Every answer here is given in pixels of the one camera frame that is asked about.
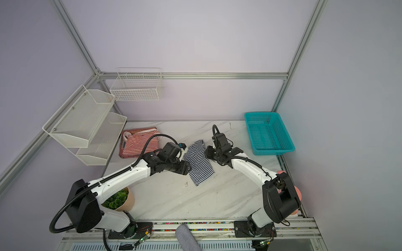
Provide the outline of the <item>navy white striped tank top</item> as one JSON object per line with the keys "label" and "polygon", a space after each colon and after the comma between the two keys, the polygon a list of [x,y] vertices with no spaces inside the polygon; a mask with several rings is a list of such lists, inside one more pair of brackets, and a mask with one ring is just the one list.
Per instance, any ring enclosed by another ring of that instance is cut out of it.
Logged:
{"label": "navy white striped tank top", "polygon": [[205,156],[206,145],[203,140],[194,142],[185,153],[183,160],[191,167],[189,176],[195,186],[199,186],[214,175],[213,167]]}

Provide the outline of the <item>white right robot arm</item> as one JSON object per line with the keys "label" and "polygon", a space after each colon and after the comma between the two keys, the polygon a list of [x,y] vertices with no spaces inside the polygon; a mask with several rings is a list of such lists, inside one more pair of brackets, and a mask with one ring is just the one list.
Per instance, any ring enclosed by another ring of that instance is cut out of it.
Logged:
{"label": "white right robot arm", "polygon": [[241,172],[261,188],[263,206],[248,216],[246,234],[260,237],[271,230],[274,223],[285,224],[286,218],[300,208],[298,190],[286,172],[276,173],[263,167],[237,147],[223,152],[208,146],[205,156]]}

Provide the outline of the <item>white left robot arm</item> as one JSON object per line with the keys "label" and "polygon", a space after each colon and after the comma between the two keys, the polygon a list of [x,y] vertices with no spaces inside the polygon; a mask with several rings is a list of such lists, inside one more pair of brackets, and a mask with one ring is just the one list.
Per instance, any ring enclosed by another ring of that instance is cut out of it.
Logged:
{"label": "white left robot arm", "polygon": [[190,170],[189,162],[180,159],[178,154],[149,152],[129,166],[101,179],[88,183],[81,179],[72,185],[63,207],[72,222],[67,229],[75,229],[78,233],[93,229],[111,230],[123,238],[133,238],[138,232],[147,232],[148,228],[138,227],[127,209],[117,211],[107,208],[104,203],[133,183],[156,173],[169,171],[187,175]]}

